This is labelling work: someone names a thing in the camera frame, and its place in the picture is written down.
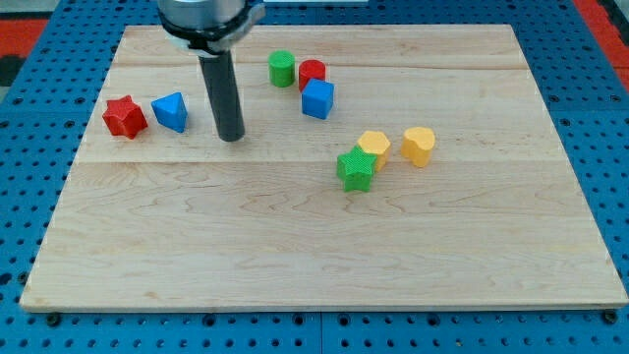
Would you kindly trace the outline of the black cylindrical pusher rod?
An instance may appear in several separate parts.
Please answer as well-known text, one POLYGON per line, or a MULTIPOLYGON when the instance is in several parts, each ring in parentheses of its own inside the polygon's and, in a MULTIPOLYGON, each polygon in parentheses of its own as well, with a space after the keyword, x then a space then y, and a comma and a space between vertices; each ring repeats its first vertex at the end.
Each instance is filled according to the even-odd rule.
POLYGON ((245 136, 245 124, 231 52, 199 61, 218 137, 237 142, 245 136))

